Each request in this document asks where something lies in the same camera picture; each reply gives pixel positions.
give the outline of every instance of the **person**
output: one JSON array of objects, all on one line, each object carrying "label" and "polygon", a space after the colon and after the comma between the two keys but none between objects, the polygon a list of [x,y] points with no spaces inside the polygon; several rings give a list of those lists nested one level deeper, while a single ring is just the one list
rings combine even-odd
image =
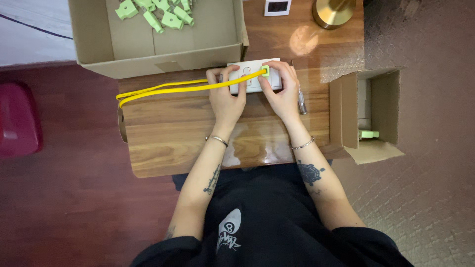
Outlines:
[{"label": "person", "polygon": [[[220,175],[246,104],[246,82],[237,96],[228,87],[211,89],[211,137],[183,184],[165,240],[145,249],[132,266],[411,266],[390,237],[367,228],[351,207],[300,119],[294,67],[263,65],[282,77],[279,93],[264,77],[258,80],[288,130],[297,164]],[[238,69],[210,69],[206,76],[210,84],[226,82]]]}]

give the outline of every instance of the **wall plate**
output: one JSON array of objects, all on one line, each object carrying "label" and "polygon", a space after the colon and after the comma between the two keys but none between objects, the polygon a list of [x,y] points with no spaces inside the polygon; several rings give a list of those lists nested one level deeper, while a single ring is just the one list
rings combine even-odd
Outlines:
[{"label": "wall plate", "polygon": [[[280,61],[280,58],[277,57],[277,58],[270,58],[270,59],[228,63],[228,66],[238,65],[241,67],[238,71],[233,71],[229,74],[229,80],[235,80],[237,78],[240,78],[244,74],[247,75],[247,74],[251,74],[256,71],[259,71],[262,67],[262,63],[265,63],[271,60]],[[277,70],[270,68],[270,75],[267,77],[267,80],[269,81],[269,84],[272,87],[272,90],[282,89],[282,79],[280,78],[280,74]],[[232,95],[238,94],[238,88],[239,88],[238,84],[229,86],[229,90]],[[247,80],[246,92],[248,93],[262,92],[261,85],[259,84],[257,77]]]},{"label": "wall plate", "polygon": [[264,17],[288,15],[290,4],[292,4],[292,0],[266,0]]}]

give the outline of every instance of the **cardboard box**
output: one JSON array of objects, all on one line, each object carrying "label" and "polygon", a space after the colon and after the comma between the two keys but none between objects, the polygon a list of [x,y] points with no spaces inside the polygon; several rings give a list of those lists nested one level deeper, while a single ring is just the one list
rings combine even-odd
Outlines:
[{"label": "cardboard box", "polygon": [[[394,147],[398,143],[401,69],[357,71],[330,82],[330,143],[344,147],[357,164],[404,155]],[[379,131],[379,138],[359,140],[359,125]]]},{"label": "cardboard box", "polygon": [[[156,33],[143,11],[122,21],[117,0],[69,0],[79,65],[112,78],[204,67],[244,58],[249,41],[242,0],[198,1],[194,27]],[[161,18],[157,9],[154,14]]]}]

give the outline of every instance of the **silver bracelet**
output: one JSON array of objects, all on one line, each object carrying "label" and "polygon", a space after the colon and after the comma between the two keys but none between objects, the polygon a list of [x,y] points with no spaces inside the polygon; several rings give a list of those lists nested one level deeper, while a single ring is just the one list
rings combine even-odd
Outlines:
[{"label": "silver bracelet", "polygon": [[301,149],[301,148],[304,148],[308,145],[310,145],[311,143],[313,143],[315,141],[315,138],[312,136],[312,139],[310,140],[310,142],[304,144],[303,146],[299,146],[299,147],[292,147],[293,150],[297,150],[297,149]]},{"label": "silver bracelet", "polygon": [[229,146],[228,143],[226,143],[223,139],[221,139],[221,138],[219,138],[219,137],[217,137],[217,136],[210,135],[209,137],[210,137],[210,138],[217,139],[217,140],[220,140],[221,142],[223,142],[223,144],[224,144],[226,147]]}]

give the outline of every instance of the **gold lamp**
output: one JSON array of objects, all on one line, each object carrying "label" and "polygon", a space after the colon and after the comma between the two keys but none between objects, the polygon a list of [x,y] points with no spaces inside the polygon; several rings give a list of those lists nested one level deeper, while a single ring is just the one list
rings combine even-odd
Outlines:
[{"label": "gold lamp", "polygon": [[352,16],[356,0],[315,0],[312,7],[313,18],[325,29],[336,29]]}]

